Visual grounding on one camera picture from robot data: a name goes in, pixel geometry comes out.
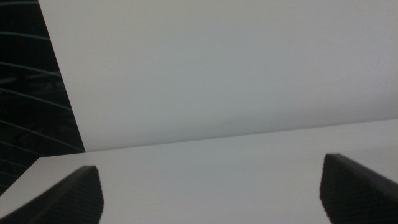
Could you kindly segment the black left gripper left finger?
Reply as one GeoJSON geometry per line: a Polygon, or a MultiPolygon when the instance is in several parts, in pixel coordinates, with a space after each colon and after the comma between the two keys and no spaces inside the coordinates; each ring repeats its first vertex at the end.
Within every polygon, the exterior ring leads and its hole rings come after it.
{"type": "Polygon", "coordinates": [[[1,223],[98,224],[104,209],[96,166],[82,166],[54,186],[1,218],[1,223]]]}

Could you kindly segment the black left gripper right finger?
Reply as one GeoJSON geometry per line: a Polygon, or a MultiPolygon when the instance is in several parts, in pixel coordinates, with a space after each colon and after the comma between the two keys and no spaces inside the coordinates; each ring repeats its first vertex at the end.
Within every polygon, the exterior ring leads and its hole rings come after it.
{"type": "Polygon", "coordinates": [[[341,154],[326,154],[320,200],[331,223],[397,224],[397,182],[341,154]]]}

